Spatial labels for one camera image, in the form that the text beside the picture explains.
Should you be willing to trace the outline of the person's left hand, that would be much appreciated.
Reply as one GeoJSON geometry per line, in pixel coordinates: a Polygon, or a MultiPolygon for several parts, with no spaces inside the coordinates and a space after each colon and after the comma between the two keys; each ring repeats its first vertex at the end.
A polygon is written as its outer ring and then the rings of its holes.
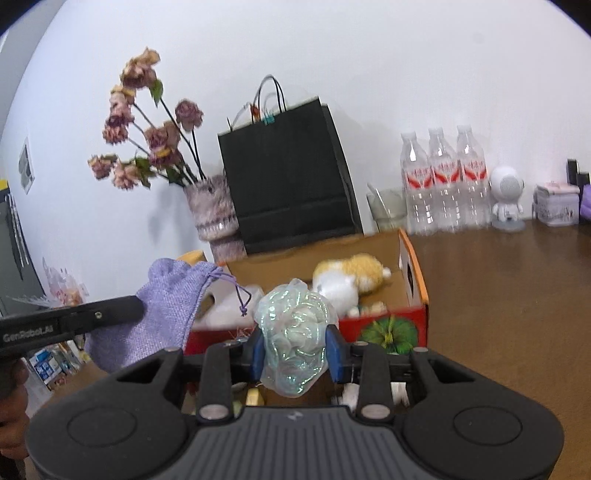
{"type": "Polygon", "coordinates": [[[29,425],[26,414],[28,393],[25,386],[28,377],[25,364],[18,360],[12,369],[15,387],[8,397],[1,400],[1,454],[13,460],[23,460],[28,456],[25,445],[29,425]]]}

